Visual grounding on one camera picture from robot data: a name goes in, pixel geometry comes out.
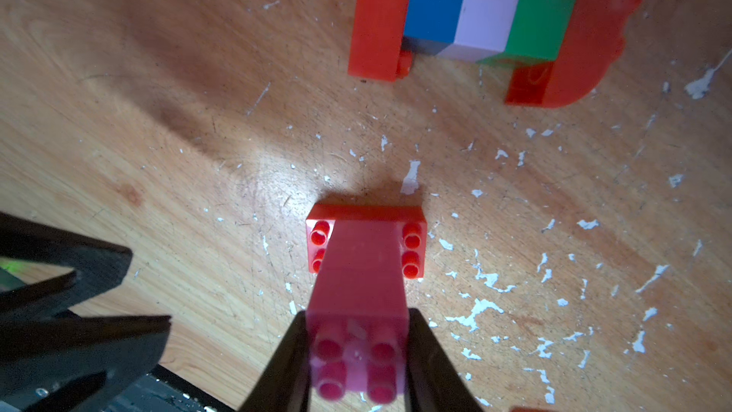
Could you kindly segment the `pink lego brick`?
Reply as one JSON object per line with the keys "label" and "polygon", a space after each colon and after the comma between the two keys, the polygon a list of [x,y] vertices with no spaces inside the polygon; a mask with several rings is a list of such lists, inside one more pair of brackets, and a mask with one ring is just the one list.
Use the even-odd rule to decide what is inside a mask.
{"label": "pink lego brick", "polygon": [[402,273],[392,252],[369,248],[367,261],[336,240],[330,244],[307,317],[317,320],[408,320]]}
{"label": "pink lego brick", "polygon": [[408,311],[306,311],[312,387],[329,402],[362,393],[385,406],[404,393]]}

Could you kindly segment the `lilac lego brick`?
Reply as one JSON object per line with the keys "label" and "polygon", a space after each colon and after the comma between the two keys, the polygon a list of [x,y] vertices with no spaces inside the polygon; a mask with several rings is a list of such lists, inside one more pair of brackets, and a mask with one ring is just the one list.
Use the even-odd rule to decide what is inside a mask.
{"label": "lilac lego brick", "polygon": [[519,0],[462,0],[454,41],[439,57],[480,62],[506,49]]}

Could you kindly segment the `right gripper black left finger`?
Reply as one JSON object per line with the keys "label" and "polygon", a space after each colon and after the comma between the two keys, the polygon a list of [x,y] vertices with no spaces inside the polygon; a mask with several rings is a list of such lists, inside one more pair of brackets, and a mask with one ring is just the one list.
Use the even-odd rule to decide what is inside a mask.
{"label": "right gripper black left finger", "polygon": [[306,312],[298,312],[239,411],[308,412],[311,398]]}

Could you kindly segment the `blue lego brick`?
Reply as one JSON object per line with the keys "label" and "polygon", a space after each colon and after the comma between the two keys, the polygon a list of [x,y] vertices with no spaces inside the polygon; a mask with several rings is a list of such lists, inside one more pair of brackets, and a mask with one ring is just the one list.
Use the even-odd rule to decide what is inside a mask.
{"label": "blue lego brick", "polygon": [[453,44],[461,5],[462,0],[409,0],[403,47],[437,55]]}

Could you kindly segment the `long red lego brick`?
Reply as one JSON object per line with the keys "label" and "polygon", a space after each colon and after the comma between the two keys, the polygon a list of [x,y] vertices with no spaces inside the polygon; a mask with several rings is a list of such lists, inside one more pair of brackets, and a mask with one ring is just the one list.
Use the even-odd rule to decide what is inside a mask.
{"label": "long red lego brick", "polygon": [[419,206],[358,206],[317,203],[305,221],[308,269],[318,274],[337,241],[367,261],[366,251],[392,252],[402,276],[425,275],[427,223]]}

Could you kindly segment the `green lego brick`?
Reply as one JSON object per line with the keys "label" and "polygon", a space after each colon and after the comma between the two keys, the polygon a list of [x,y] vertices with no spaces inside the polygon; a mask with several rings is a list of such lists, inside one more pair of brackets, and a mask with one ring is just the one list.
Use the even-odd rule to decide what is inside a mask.
{"label": "green lego brick", "polygon": [[576,0],[518,0],[505,50],[482,64],[530,67],[557,59]]}

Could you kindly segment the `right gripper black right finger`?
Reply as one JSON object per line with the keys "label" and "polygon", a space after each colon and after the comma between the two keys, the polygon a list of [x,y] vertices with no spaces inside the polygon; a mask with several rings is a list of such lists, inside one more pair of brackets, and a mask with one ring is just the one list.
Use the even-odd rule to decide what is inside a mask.
{"label": "right gripper black right finger", "polygon": [[409,308],[404,402],[406,411],[482,411],[417,308]]}

